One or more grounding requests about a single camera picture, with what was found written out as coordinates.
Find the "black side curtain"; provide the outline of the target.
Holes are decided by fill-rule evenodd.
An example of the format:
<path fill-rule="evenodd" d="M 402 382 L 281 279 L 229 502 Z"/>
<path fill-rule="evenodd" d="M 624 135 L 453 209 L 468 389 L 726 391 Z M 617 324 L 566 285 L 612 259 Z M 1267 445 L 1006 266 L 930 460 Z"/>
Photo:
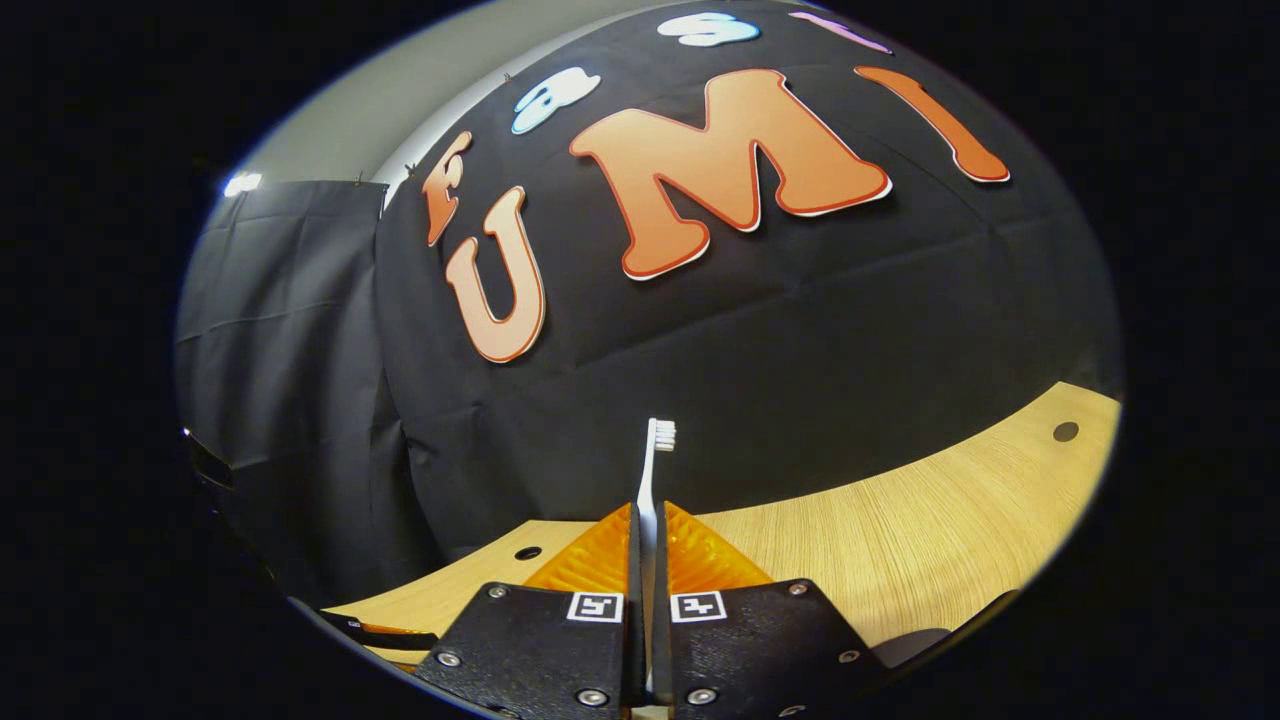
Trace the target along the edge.
<path fill-rule="evenodd" d="M 186 272 L 175 391 L 197 470 L 291 596 L 328 609 L 445 556 L 421 512 L 375 318 L 384 184 L 219 199 Z"/>

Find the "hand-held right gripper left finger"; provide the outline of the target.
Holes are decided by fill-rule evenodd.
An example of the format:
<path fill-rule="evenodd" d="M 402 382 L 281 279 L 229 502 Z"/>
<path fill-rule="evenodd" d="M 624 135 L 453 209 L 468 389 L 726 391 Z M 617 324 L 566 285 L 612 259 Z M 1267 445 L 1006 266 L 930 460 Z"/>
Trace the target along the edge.
<path fill-rule="evenodd" d="M 632 720 L 641 682 L 632 536 L 623 505 L 527 580 L 483 584 L 416 678 L 513 720 Z"/>

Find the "black backdrop cloth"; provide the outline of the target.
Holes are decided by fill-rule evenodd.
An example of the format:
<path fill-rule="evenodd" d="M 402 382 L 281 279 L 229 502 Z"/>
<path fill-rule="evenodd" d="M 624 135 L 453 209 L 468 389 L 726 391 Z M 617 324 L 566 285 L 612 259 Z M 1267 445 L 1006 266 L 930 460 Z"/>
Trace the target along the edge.
<path fill-rule="evenodd" d="M 703 127 L 707 83 L 746 69 L 781 73 L 890 192 L 795 217 L 759 156 L 760 220 L 732 225 L 663 184 L 708 249 L 627 277 L 625 215 L 572 138 L 631 109 Z M 421 181 L 375 237 L 387 382 L 447 560 L 632 501 L 652 418 L 677 429 L 657 498 L 718 512 L 915 462 L 1059 382 L 1124 396 L 1111 278 L 1071 191 L 901 44 L 873 51 L 782 3 L 657 6 L 488 91 L 422 165 L 463 131 L 442 237 Z"/>

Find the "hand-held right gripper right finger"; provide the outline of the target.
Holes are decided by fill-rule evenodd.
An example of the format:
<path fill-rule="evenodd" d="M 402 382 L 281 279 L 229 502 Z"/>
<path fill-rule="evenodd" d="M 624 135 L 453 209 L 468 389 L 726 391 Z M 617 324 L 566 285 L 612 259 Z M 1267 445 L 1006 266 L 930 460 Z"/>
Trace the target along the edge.
<path fill-rule="evenodd" d="M 668 720 L 841 720 L 890 667 L 812 579 L 771 579 L 666 503 L 655 700 Z"/>

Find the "white toothbrush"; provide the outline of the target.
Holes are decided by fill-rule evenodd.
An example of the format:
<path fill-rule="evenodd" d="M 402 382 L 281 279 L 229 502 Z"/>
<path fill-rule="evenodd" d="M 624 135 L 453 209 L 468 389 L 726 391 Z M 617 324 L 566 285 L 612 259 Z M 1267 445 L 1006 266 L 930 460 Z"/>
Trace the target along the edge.
<path fill-rule="evenodd" d="M 645 650 L 645 692 L 653 705 L 671 705 L 669 583 L 666 510 L 657 493 L 660 454 L 676 446 L 672 420 L 648 420 L 645 457 L 637 488 L 635 519 L 640 530 L 639 560 Z"/>

